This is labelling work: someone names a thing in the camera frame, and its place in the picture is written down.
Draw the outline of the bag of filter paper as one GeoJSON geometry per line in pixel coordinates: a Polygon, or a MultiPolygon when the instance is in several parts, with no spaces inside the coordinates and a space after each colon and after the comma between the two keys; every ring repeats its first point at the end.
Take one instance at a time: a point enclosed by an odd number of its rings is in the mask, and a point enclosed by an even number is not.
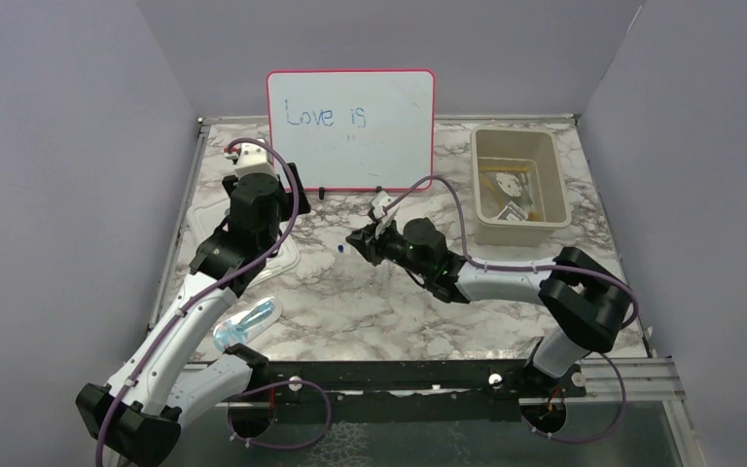
{"type": "Polygon", "coordinates": [[[530,195],[527,175],[519,171],[497,171],[494,174],[496,186],[520,207],[530,206],[530,195]]]}

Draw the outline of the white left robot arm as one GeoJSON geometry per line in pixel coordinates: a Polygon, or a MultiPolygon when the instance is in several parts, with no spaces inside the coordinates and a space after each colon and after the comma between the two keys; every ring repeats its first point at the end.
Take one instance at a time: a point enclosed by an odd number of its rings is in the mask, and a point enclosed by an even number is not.
{"type": "Polygon", "coordinates": [[[77,395],[78,411],[96,440],[95,465],[103,465],[104,451],[111,449],[136,466],[159,466],[202,413],[231,395],[251,400],[266,390],[266,372],[229,353],[193,377],[180,375],[214,322],[310,210],[296,166],[281,166],[289,189],[269,165],[224,179],[230,210],[196,249],[172,304],[118,371],[77,395]]]}

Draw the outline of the white plastic container lid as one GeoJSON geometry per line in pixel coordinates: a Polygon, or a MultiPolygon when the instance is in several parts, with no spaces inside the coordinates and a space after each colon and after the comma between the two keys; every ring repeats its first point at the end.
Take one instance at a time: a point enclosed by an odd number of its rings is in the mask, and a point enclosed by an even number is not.
{"type": "MultiPolygon", "coordinates": [[[[201,251],[201,245],[214,234],[224,234],[229,230],[229,202],[226,199],[212,201],[200,206],[191,206],[187,213],[189,236],[194,241],[193,259],[201,251]]],[[[265,267],[250,282],[250,288],[268,281],[294,269],[301,259],[301,254],[292,238],[287,238],[282,245],[266,259],[265,267]]]]}

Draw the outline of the yellow rubber tubing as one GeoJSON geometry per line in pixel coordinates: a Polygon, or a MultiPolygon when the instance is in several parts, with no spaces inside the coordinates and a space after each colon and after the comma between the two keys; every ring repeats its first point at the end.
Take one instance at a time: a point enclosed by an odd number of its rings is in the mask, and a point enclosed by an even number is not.
{"type": "Polygon", "coordinates": [[[529,172],[527,167],[519,167],[510,170],[487,170],[480,176],[481,181],[498,202],[508,204],[512,201],[520,207],[527,208],[533,203],[529,172]]]}

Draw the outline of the small bag black granules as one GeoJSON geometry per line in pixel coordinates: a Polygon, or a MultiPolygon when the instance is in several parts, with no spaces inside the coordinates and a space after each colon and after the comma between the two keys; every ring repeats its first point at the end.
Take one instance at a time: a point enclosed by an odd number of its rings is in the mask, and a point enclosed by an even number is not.
{"type": "Polygon", "coordinates": [[[531,212],[529,209],[520,207],[514,201],[510,200],[497,214],[497,221],[504,222],[525,222],[530,218],[531,212]]]}

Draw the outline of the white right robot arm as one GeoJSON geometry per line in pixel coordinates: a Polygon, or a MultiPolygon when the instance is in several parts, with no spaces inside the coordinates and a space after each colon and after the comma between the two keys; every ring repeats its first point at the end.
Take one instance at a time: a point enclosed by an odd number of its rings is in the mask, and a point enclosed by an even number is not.
{"type": "Polygon", "coordinates": [[[402,230],[373,222],[346,238],[368,263],[387,261],[420,280],[444,303],[520,302],[543,306],[557,327],[544,337],[522,370],[524,387],[545,396],[571,367],[591,353],[609,352],[627,313],[637,308],[630,289],[583,250],[565,247],[552,259],[489,262],[449,249],[427,218],[402,230]]]}

